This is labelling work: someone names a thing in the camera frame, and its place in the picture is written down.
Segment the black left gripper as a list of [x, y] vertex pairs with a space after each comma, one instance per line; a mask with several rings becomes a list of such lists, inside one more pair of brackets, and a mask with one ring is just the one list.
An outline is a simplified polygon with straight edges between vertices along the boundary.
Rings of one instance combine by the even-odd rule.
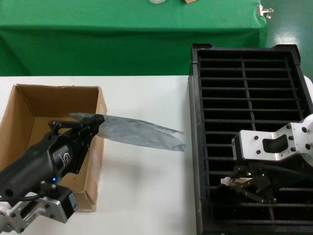
[[[2, 200], [23, 200], [39, 193], [42, 181], [56, 183], [68, 173], [78, 174], [104, 121], [99, 114], [80, 121], [51, 120], [51, 132], [0, 172]], [[60, 134], [60, 129], [67, 131]]]

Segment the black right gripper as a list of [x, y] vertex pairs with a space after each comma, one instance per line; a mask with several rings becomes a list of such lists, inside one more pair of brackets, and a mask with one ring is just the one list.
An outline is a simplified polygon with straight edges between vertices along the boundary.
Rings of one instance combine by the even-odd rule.
[[245, 160], [246, 166], [237, 165], [229, 175], [232, 182], [238, 182], [235, 190], [246, 198], [262, 204], [276, 204], [273, 190], [302, 184], [313, 186], [313, 167], [301, 156], [293, 156], [282, 161]]

